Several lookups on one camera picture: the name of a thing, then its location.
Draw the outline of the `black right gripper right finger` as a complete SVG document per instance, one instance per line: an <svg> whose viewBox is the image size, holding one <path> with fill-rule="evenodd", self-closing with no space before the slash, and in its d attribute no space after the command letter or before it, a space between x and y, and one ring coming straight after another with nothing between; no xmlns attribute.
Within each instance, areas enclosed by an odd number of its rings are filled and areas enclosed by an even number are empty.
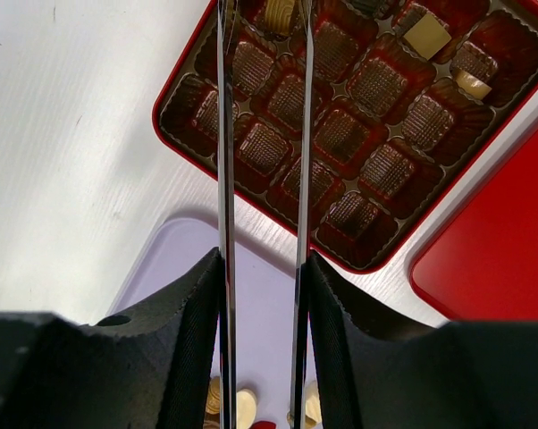
<svg viewBox="0 0 538 429"><path fill-rule="evenodd" d="M307 261L326 428L538 428L538 323L419 323Z"/></svg>

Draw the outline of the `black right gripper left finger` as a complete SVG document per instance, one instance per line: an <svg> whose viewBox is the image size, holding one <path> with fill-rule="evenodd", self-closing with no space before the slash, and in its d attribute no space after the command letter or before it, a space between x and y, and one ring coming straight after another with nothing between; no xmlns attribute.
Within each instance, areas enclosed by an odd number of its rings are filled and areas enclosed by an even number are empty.
<svg viewBox="0 0 538 429"><path fill-rule="evenodd" d="M220 253L98 324L0 312L0 428L199 428Z"/></svg>

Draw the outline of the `tan rounded square chocolate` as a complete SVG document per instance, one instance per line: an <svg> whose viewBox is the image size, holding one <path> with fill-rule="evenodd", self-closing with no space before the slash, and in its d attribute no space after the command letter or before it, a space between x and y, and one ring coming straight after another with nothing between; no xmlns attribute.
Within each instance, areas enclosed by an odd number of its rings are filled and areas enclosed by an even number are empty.
<svg viewBox="0 0 538 429"><path fill-rule="evenodd" d="M489 85L464 70L458 70L454 80L459 88L476 100L485 99L492 91L492 88Z"/></svg>

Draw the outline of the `tan square caramel chocolate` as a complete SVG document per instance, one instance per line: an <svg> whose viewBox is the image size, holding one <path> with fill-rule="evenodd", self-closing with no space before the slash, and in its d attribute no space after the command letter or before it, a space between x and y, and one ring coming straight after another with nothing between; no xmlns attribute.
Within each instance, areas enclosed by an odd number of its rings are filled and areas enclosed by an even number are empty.
<svg viewBox="0 0 538 429"><path fill-rule="evenodd" d="M434 58L452 40L446 24L416 1L402 6L392 27L395 34L425 60Z"/></svg>

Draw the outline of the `dark ridged chocolate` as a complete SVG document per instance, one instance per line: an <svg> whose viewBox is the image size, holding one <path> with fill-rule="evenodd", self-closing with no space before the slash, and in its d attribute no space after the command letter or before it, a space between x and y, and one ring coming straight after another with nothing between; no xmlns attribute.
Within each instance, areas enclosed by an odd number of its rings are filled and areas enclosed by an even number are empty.
<svg viewBox="0 0 538 429"><path fill-rule="evenodd" d="M349 3L365 17L384 20L392 14L398 0L349 0Z"/></svg>

